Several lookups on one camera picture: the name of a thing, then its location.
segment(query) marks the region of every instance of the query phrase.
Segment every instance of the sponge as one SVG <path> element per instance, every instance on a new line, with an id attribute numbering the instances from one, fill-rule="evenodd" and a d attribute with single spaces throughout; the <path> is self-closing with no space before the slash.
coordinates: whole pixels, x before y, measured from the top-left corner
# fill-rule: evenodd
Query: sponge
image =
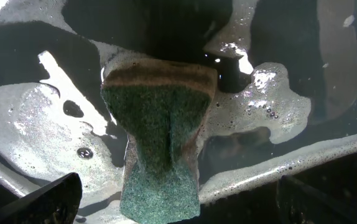
<path id="1" fill-rule="evenodd" d="M 158 224 L 200 214 L 195 139 L 216 82 L 212 68 L 153 58 L 121 62 L 106 77 L 101 96 L 136 144 L 123 215 Z"/>

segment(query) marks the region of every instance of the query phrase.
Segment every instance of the scouring pad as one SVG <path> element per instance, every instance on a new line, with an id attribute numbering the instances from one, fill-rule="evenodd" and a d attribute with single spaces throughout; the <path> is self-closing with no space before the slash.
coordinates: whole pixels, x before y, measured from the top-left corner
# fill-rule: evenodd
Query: scouring pad
<path id="1" fill-rule="evenodd" d="M 106 77 L 101 95 L 136 144 L 123 215 L 152 224 L 199 215 L 195 139 L 216 81 L 214 69 L 152 58 L 121 62 Z"/>

